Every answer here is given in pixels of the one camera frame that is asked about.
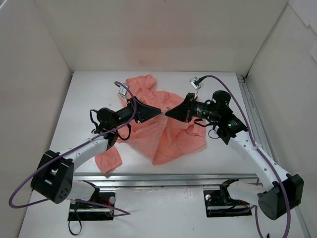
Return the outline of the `salmon pink zip jacket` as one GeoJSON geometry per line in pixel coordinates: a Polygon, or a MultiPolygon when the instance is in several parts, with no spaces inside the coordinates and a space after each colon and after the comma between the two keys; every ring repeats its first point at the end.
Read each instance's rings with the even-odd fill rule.
{"type": "MultiPolygon", "coordinates": [[[[130,91],[139,101],[159,108],[162,112],[167,112],[183,102],[183,98],[174,93],[154,90],[156,82],[151,75],[126,80],[130,91]]],[[[206,145],[204,127],[163,115],[140,124],[132,121],[131,128],[121,128],[119,134],[119,143],[127,138],[128,144],[149,159],[154,166],[172,162],[206,145]]]]}

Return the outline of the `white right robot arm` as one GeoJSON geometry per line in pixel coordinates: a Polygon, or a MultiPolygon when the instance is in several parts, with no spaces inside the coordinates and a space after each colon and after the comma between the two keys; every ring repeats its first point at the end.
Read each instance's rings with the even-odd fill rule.
{"type": "Polygon", "coordinates": [[[214,92],[212,99],[198,102],[194,93],[165,115],[181,122],[206,120],[216,135],[250,165],[261,186],[229,179],[220,185],[219,198],[224,204],[241,200],[256,205],[271,220],[277,220],[301,203],[304,181],[278,165],[251,138],[245,123],[229,108],[231,96],[225,91],[214,92]]]}

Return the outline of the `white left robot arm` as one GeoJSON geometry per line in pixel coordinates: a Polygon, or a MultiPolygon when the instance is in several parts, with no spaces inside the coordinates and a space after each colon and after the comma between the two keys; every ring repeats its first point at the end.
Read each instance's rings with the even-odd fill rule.
{"type": "Polygon", "coordinates": [[[77,181],[74,172],[89,159],[109,150],[119,138],[118,130],[130,127],[130,121],[146,122],[161,114],[161,110],[138,99],[129,99],[127,106],[113,111],[109,108],[90,110],[96,113],[92,135],[78,148],[64,152],[45,152],[31,180],[31,188],[46,199],[60,204],[64,200],[81,200],[88,208],[97,206],[100,189],[88,181],[77,181]]]}

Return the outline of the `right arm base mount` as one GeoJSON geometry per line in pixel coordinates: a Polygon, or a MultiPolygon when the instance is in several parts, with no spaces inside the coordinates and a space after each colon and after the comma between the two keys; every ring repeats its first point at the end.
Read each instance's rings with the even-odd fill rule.
{"type": "Polygon", "coordinates": [[[252,215],[250,203],[230,197],[227,188],[239,179],[228,179],[221,184],[203,186],[207,218],[242,217],[252,215]]]}

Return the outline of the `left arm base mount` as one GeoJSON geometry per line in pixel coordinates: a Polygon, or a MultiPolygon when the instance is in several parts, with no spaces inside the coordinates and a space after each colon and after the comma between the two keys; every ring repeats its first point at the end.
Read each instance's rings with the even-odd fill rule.
{"type": "Polygon", "coordinates": [[[83,181],[84,190],[76,190],[68,214],[68,231],[77,236],[82,232],[83,221],[113,221],[116,203],[115,191],[102,191],[93,183],[83,181]]]}

